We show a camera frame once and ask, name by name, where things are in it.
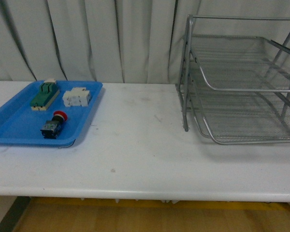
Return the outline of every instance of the yellow floor strip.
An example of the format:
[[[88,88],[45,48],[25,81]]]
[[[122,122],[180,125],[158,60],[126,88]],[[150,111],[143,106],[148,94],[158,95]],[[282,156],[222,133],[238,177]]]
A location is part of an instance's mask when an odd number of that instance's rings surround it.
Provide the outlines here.
[[[163,203],[155,200],[120,200],[114,199],[83,199],[80,198],[55,198],[36,197],[32,203],[38,204],[67,204],[88,206],[111,206],[111,207],[147,207],[147,208],[189,208],[189,209],[233,209],[233,210],[280,210],[290,211],[287,203],[262,203],[262,202],[204,202],[204,201],[179,201]]]

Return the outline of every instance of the metal frame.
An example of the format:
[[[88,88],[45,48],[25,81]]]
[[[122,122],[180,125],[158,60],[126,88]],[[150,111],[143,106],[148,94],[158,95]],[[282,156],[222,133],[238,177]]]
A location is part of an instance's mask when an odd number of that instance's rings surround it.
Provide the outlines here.
[[[222,90],[222,91],[253,91],[256,92],[257,94],[260,94],[259,92],[273,92],[275,93],[283,102],[284,102],[284,106],[283,106],[283,110],[282,110],[282,114],[279,115],[279,117],[281,117],[282,119],[284,119],[285,114],[286,114],[286,110],[288,107],[290,107],[290,86],[289,89],[285,89],[285,90],[281,90],[281,89],[215,89],[213,87],[211,87],[209,85],[209,83],[206,80],[203,68],[201,63],[198,61],[198,57],[197,54],[195,54],[195,51],[193,51],[191,49],[191,41],[192,41],[192,31],[193,31],[193,26],[195,23],[195,19],[197,18],[204,18],[204,19],[226,19],[226,20],[267,20],[267,21],[290,21],[290,18],[261,18],[261,17],[225,17],[225,16],[205,16],[205,15],[189,15],[187,17],[187,23],[186,23],[186,30],[185,30],[185,36],[184,36],[184,45],[183,45],[183,50],[182,50],[182,58],[181,58],[181,65],[180,65],[180,75],[178,78],[178,82],[176,84],[176,89],[179,95],[179,99],[180,99],[180,103],[181,103],[181,107],[182,107],[182,115],[183,115],[183,127],[185,129],[185,131],[188,131],[188,122],[187,122],[187,110],[191,109],[193,115],[194,115],[194,119],[196,121],[196,125],[197,128],[199,130],[199,132],[202,134],[202,136],[206,137],[206,138],[211,138],[215,143],[217,144],[221,144],[221,145],[238,145],[238,144],[260,144],[260,143],[266,143],[266,144],[271,144],[271,143],[290,143],[290,140],[259,140],[258,138],[256,138],[256,140],[254,141],[243,141],[243,142],[239,142],[239,141],[233,141],[233,142],[221,142],[219,140],[217,140],[214,135],[213,132],[211,130],[211,127],[208,123],[208,121],[206,120],[206,117],[204,115],[203,112],[203,104],[202,101],[200,100],[199,96],[198,96],[198,87],[196,85],[195,82],[192,82],[192,78],[190,76],[190,58],[193,57],[193,60],[198,64],[201,73],[204,77],[204,81],[206,82],[206,84],[212,88],[213,90]],[[269,41],[266,40],[269,44],[277,47],[279,49],[277,55],[275,56],[273,63],[275,63],[282,51],[290,54],[290,49],[286,47],[286,45],[288,44],[288,42],[290,41],[290,32],[287,35],[285,41],[283,42],[283,44],[279,44],[275,41]],[[197,103],[198,103],[198,107],[195,108],[192,101],[191,101],[191,92],[189,91],[189,85],[193,84],[196,94],[196,98],[197,98]],[[283,94],[281,94],[282,92],[286,92],[287,96],[285,97]],[[208,135],[206,133],[203,132],[202,127],[201,127],[201,123],[204,124]]]

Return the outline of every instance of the plastic tray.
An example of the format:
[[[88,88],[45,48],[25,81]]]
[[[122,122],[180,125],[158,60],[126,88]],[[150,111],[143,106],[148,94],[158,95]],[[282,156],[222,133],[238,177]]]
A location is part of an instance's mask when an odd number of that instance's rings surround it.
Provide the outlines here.
[[[95,100],[102,88],[100,82],[57,81],[60,93],[46,111],[33,111],[30,101],[39,92],[43,81],[29,84],[0,108],[0,145],[71,146],[89,118]],[[65,107],[62,96],[73,87],[86,87],[90,91],[88,106]],[[40,129],[53,112],[62,110],[68,115],[63,130],[57,139],[43,138]]]

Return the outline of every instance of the wooden floor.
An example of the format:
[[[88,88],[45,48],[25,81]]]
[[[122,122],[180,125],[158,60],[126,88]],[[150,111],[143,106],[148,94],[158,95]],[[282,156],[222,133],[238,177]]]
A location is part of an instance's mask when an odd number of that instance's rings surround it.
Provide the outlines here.
[[[14,232],[290,232],[286,203],[34,198]]]

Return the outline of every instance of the wire shelf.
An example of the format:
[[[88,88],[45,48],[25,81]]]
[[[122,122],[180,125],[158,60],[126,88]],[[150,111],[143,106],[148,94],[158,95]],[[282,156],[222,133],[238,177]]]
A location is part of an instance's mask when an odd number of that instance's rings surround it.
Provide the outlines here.
[[[190,104],[203,135],[219,144],[290,142],[290,105],[275,93],[215,91],[200,70],[190,73]]]
[[[195,35],[191,49],[214,90],[290,92],[290,54],[277,64],[279,49],[265,38]]]
[[[184,129],[191,110],[200,133],[221,145],[290,143],[290,49],[254,36],[192,35],[190,15],[177,91]]]

